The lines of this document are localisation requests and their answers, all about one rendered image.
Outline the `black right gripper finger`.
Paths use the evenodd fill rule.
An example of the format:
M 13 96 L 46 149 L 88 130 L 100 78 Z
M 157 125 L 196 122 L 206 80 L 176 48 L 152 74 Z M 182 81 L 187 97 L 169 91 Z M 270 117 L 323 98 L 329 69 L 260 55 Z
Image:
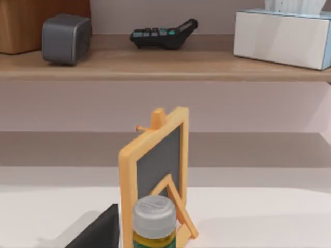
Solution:
M 112 204 L 65 248 L 119 248 L 119 209 Z

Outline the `yellow bottle with grey cap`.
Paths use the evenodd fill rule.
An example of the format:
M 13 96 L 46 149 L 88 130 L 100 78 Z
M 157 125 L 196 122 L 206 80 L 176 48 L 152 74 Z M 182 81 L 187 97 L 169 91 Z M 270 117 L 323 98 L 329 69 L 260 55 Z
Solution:
M 133 208 L 133 248 L 176 248 L 176 209 L 160 195 L 140 198 Z

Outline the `wooden framed blackboard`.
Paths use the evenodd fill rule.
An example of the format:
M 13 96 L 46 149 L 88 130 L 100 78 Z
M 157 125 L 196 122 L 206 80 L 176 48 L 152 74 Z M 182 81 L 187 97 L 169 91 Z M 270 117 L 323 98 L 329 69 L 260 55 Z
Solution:
M 118 155 L 122 212 L 122 247 L 133 248 L 133 208 L 138 199 L 163 195 L 176 206 L 177 248 L 184 248 L 199 233 L 187 209 L 189 110 L 177 107 L 169 114 L 152 112 L 150 128 L 137 127 L 141 134 Z

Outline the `wooden shelf board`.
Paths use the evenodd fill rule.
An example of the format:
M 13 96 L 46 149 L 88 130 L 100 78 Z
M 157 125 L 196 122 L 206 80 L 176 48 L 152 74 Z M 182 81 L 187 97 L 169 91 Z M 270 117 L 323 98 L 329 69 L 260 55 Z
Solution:
M 0 80 L 328 82 L 315 71 L 236 57 L 232 35 L 193 35 L 180 50 L 137 49 L 126 35 L 95 35 L 75 66 L 54 66 L 39 51 L 0 54 Z

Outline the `grey rounded cube box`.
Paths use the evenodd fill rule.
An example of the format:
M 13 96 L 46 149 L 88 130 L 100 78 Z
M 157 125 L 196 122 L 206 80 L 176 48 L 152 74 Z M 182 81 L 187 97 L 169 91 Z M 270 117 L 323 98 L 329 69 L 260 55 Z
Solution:
M 58 65 L 75 65 L 91 45 L 90 17 L 58 14 L 45 20 L 42 27 L 42 57 Z

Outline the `black calculator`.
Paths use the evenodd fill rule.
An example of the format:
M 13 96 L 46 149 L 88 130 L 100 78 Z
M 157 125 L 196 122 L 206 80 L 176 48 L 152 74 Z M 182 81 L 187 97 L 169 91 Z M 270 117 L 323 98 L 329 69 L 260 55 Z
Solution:
M 191 18 L 178 27 L 135 29 L 129 39 L 139 49 L 156 47 L 178 50 L 198 28 L 198 25 L 198 21 Z

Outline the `brown wooden block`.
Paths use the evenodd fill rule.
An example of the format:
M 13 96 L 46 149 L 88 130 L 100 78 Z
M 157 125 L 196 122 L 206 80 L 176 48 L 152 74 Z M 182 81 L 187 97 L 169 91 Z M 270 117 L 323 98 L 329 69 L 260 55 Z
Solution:
M 90 17 L 90 0 L 0 0 L 0 53 L 40 50 L 44 21 L 60 13 Z

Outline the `white and blue tissue box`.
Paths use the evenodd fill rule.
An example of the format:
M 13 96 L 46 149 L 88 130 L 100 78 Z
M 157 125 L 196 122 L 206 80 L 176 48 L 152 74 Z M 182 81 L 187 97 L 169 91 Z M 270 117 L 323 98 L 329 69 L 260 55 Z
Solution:
M 236 13 L 233 54 L 278 64 L 331 68 L 331 11 L 327 0 L 264 0 Z

